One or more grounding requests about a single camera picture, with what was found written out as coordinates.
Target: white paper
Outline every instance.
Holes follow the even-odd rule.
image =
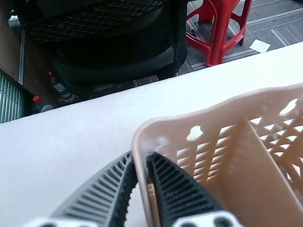
[[[253,49],[254,51],[257,51],[259,53],[266,52],[269,49],[269,47],[270,47],[270,44],[260,41],[259,39],[255,39],[255,41],[250,46],[251,49]]]

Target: black office chair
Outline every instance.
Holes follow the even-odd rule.
[[[19,23],[75,93],[173,77],[187,56],[187,0],[14,0]]]

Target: plastic bottle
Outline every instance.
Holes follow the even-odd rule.
[[[56,91],[61,95],[62,99],[67,102],[71,103],[75,99],[75,95],[71,93],[66,87],[64,87],[53,75],[52,72],[48,72],[48,75],[51,78],[51,82],[53,87],[56,89]]]
[[[53,106],[50,105],[50,104],[45,104],[41,101],[40,97],[39,96],[35,96],[33,98],[33,101],[38,109],[39,112],[45,112],[45,111],[49,111],[49,110],[52,110],[53,109]]]

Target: red plastic stool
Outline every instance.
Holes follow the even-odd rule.
[[[206,56],[206,66],[214,66],[222,63],[224,55],[237,43],[243,44],[245,26],[250,11],[252,0],[245,0],[241,16],[232,11],[240,0],[204,0],[203,5],[187,16],[189,20],[194,15],[199,15],[200,22],[211,22],[214,17],[210,44],[206,44],[186,32],[187,42],[190,46],[203,52]],[[232,39],[225,42],[229,20],[233,19],[240,25],[240,31]]]

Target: white tabletop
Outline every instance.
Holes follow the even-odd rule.
[[[1,124],[0,226],[50,215],[94,173],[130,150],[135,130],[150,118],[302,83],[302,53],[303,43],[294,44]],[[127,226],[146,226],[138,188]]]

